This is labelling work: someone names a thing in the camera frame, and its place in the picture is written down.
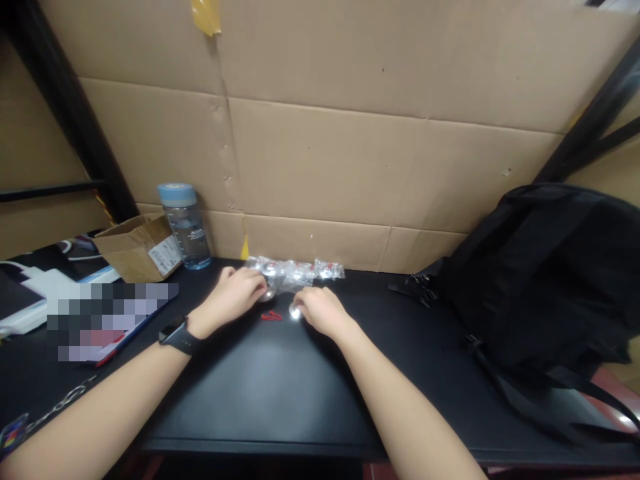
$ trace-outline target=forearm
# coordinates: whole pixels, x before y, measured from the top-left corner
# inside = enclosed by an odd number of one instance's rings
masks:
[[[140,431],[190,356],[154,343],[0,464],[3,479],[101,479]]]
[[[467,448],[427,398],[356,322],[334,338],[402,480],[485,479]]]

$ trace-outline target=smartwatch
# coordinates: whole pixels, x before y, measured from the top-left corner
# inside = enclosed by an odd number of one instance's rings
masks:
[[[160,345],[170,345],[187,355],[193,356],[198,351],[202,340],[197,339],[187,330],[188,317],[182,315],[168,324],[158,334]]]

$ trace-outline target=blue bottle cap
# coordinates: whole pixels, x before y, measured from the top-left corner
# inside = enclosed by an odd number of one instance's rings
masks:
[[[188,183],[162,183],[158,185],[158,193],[165,207],[182,208],[197,203],[195,190]]]

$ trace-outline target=bottle label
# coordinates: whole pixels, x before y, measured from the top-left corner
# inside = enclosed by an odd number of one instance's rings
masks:
[[[191,232],[187,236],[189,240],[198,240],[198,238],[202,238],[205,236],[205,231],[202,229],[191,230]]]

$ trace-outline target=water bottle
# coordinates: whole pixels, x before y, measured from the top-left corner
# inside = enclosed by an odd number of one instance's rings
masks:
[[[211,263],[211,254],[195,190],[188,183],[163,183],[158,185],[158,193],[185,267],[206,267]]]

